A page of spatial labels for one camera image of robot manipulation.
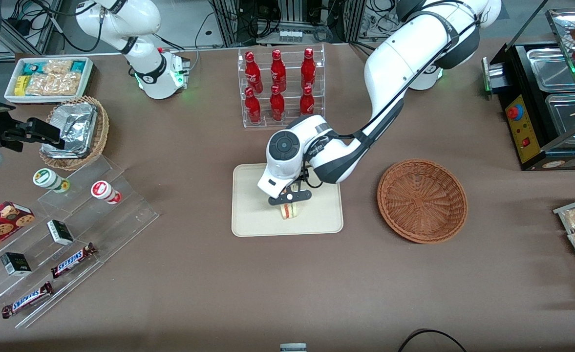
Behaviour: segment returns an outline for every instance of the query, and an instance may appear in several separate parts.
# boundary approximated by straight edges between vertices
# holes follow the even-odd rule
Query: empty wicker basket
[[[422,159],[404,160],[387,169],[377,200],[385,222],[418,243],[452,238],[468,215],[468,199],[457,178],[441,165]]]
[[[45,156],[40,151],[40,158],[44,160],[44,163],[50,167],[54,167],[57,169],[63,169],[67,171],[74,171],[79,169],[86,163],[90,162],[96,156],[99,156],[103,153],[103,149],[105,149],[105,144],[107,143],[107,133],[109,132],[109,118],[107,116],[107,111],[103,108],[98,100],[92,98],[91,96],[82,96],[81,98],[75,98],[72,100],[68,100],[68,102],[63,102],[62,104],[79,104],[79,103],[91,103],[98,109],[98,116],[97,116],[97,123],[94,127],[94,136],[91,141],[91,152],[86,158],[83,159],[53,159]],[[51,117],[53,116],[53,112],[51,111],[48,114],[48,118],[46,122],[51,122]]]

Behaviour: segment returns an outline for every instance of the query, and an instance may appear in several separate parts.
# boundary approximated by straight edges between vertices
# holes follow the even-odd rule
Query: emergency stop button
[[[524,116],[524,108],[520,104],[507,109],[507,117],[513,121],[521,120],[522,116]]]

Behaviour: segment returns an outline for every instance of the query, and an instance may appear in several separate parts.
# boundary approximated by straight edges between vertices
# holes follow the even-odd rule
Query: aluminum foil
[[[90,153],[98,109],[90,103],[61,105],[55,109],[50,124],[60,129],[66,142],[64,149],[43,144],[41,151],[50,158],[85,158]]]

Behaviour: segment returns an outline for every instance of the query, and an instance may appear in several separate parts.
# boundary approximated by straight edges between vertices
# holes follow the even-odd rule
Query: acrylic bottle rack
[[[272,118],[270,109],[270,96],[272,93],[272,77],[270,67],[272,66],[272,49],[273,47],[250,47],[239,49],[237,60],[237,73],[240,85],[240,100],[242,102],[242,121],[244,127],[262,128],[262,127],[285,127],[300,117],[300,98],[302,96],[302,87],[300,85],[300,66],[304,59],[305,49],[311,47],[314,50],[314,62],[316,62],[316,84],[314,84],[312,96],[315,100],[314,114],[325,116],[325,53],[322,44],[317,45],[294,45],[281,46],[281,58],[285,63],[285,72],[287,74],[287,89],[282,93],[285,98],[285,118],[281,121],[275,121]],[[261,123],[254,125],[250,122],[246,112],[244,100],[246,98],[244,89],[248,86],[246,81],[246,60],[244,54],[252,51],[255,54],[255,62],[261,70],[261,81],[263,83],[263,92],[256,94],[261,104]]]
[[[5,252],[22,253],[32,272],[23,278],[9,276],[0,259],[0,319],[1,310],[50,281],[54,294],[36,301],[6,319],[16,328],[26,328],[56,305],[62,298],[98,270],[111,256],[150,225],[159,214],[125,180],[123,170],[104,156],[96,158],[68,177],[70,189],[62,194],[48,191],[31,210],[36,219],[19,233],[0,244],[0,256]],[[122,194],[122,200],[110,205],[91,196],[94,182],[106,180]],[[70,245],[53,242],[46,223],[56,219],[68,226],[74,241]],[[87,243],[97,252],[66,274],[53,279],[56,267]]]

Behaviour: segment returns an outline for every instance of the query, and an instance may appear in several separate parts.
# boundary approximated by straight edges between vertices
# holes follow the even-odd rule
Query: yellow panel
[[[516,108],[518,112],[520,108],[522,111],[521,116],[518,114],[515,116],[514,120],[509,116],[509,114],[513,114]],[[531,119],[528,118],[526,105],[524,105],[524,99],[522,99],[522,96],[520,95],[513,100],[513,102],[504,110],[504,113],[507,115],[507,120],[511,127],[511,133],[513,134],[513,141],[515,141],[517,154],[520,156],[522,163],[528,162],[528,160],[533,158],[533,156],[539,154],[541,149],[539,147],[539,142],[537,142],[535,131],[532,129]]]

